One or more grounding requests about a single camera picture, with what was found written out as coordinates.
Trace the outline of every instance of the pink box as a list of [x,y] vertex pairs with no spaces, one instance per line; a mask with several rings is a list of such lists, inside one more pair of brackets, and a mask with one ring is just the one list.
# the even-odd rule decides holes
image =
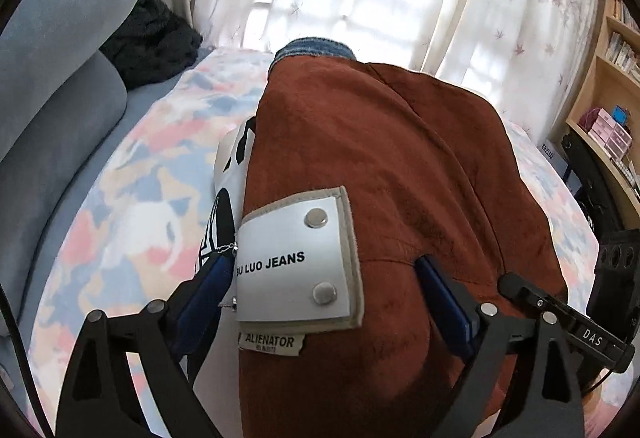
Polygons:
[[603,139],[600,138],[600,136],[593,131],[593,129],[591,129],[591,131],[589,132],[589,136],[591,138],[593,138],[593,140],[596,142],[596,144],[598,144],[605,152],[607,152],[607,148],[605,147],[605,142]]
[[610,123],[607,122],[606,119],[602,118],[601,116],[596,118],[596,121],[593,123],[593,125],[597,126],[598,128],[600,128],[600,129],[602,129],[603,131],[606,131],[606,132],[611,132],[615,128],[615,126],[610,125]]
[[620,161],[631,147],[631,137],[622,126],[617,125],[607,140],[606,147],[610,155]]
[[613,133],[613,129],[611,129],[608,124],[603,126],[602,123],[599,124],[597,122],[591,128],[591,131],[597,133],[603,140],[608,140],[611,133]]
[[607,110],[603,110],[602,108],[600,108],[600,111],[598,112],[598,119],[596,119],[596,122],[599,119],[602,119],[604,122],[609,124],[612,128],[616,127],[617,122],[613,119],[613,117],[609,113],[607,113]]

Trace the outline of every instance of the blue gripper pad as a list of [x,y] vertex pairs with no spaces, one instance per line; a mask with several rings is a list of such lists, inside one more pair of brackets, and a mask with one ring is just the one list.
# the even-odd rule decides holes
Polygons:
[[433,256],[414,264],[424,300],[447,349],[464,362],[475,354],[474,339],[480,330],[478,302],[466,287],[446,276]]
[[218,304],[231,285],[233,272],[234,262],[223,255],[218,256],[207,277],[180,313],[176,336],[171,345],[172,354],[183,357],[197,349],[212,320],[220,318]]

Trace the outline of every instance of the floral bedsheet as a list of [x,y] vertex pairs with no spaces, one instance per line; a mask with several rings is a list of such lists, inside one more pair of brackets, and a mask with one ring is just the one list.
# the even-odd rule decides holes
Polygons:
[[[185,72],[127,135],[85,199],[66,236],[36,317],[29,359],[52,423],[63,375],[85,315],[138,312],[193,277],[213,203],[218,142],[255,113],[273,55],[219,49]],[[506,123],[522,179],[545,210],[570,303],[584,310],[598,245],[578,205],[545,158]],[[167,436],[140,362],[132,376],[150,429]],[[590,436],[606,426],[631,373],[606,382],[589,414]]]

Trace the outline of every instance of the wooden shelf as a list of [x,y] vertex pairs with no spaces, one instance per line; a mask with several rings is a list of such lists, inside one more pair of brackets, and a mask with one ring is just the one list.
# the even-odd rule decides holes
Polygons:
[[626,42],[628,42],[637,54],[640,53],[640,33],[629,28],[622,21],[607,15],[607,25],[610,30],[618,32]]
[[607,61],[601,55],[596,55],[598,71],[608,74],[608,76],[620,87],[640,98],[640,83],[638,83],[631,75],[623,72],[619,66]]
[[606,152],[604,152],[604,150],[598,144],[596,144],[593,138],[591,138],[587,133],[585,133],[584,130],[580,126],[578,126],[574,121],[572,121],[571,119],[567,119],[567,124],[571,129],[573,129],[576,132],[576,134],[581,139],[583,139],[587,143],[587,145],[591,148],[591,150],[595,153],[595,155],[599,158],[599,160],[605,165],[605,167],[607,168],[611,176],[615,178],[620,188],[624,191],[626,198],[628,198],[629,202],[631,203],[633,208],[636,210],[636,213],[638,214],[638,216],[640,216],[640,201],[638,201],[636,194],[634,193],[629,183],[626,181],[625,177],[623,177],[622,173],[618,170],[618,168],[615,165],[613,165],[613,163],[609,159],[609,155]]
[[634,164],[640,163],[640,83],[605,59],[614,32],[619,33],[636,54],[640,54],[640,33],[613,17],[615,0],[604,0],[601,4],[602,16],[599,31],[596,32],[598,37],[593,59],[566,123],[595,155],[624,227],[640,228],[640,200],[634,190],[606,151],[578,126],[583,114],[593,108],[603,108],[609,113],[616,106],[625,108],[630,113],[626,125],[634,139],[628,157]]

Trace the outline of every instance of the black cable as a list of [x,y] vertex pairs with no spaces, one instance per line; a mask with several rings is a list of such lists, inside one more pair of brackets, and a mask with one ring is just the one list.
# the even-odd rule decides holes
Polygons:
[[40,424],[40,429],[42,430],[45,438],[55,438],[53,431],[51,430],[51,426],[49,425],[49,420],[47,420],[47,416],[42,408],[42,403],[40,402],[40,397],[36,390],[36,384],[33,381],[33,375],[31,374],[31,368],[29,367],[29,359],[27,358],[27,353],[24,351],[24,343],[22,342],[18,325],[15,322],[14,314],[12,313],[11,306],[4,294],[1,284],[0,312],[4,317],[4,322],[9,330],[9,336],[11,337],[11,342],[14,345],[15,356],[18,359],[18,367],[20,367],[20,374],[22,375],[22,381],[24,382],[24,388],[27,391],[31,407],[33,408],[33,412]]
[[603,377],[602,377],[598,382],[596,382],[593,386],[591,386],[589,389],[587,389],[587,391],[585,391],[585,392],[582,394],[582,397],[584,398],[585,396],[587,396],[587,395],[588,395],[588,394],[590,394],[591,392],[593,392],[593,391],[595,391],[596,389],[598,389],[598,388],[599,388],[599,387],[604,383],[604,381],[605,381],[605,380],[607,380],[607,379],[610,377],[611,373],[613,373],[613,370],[609,370],[609,371],[607,371],[607,373],[605,374],[605,376],[603,376]]

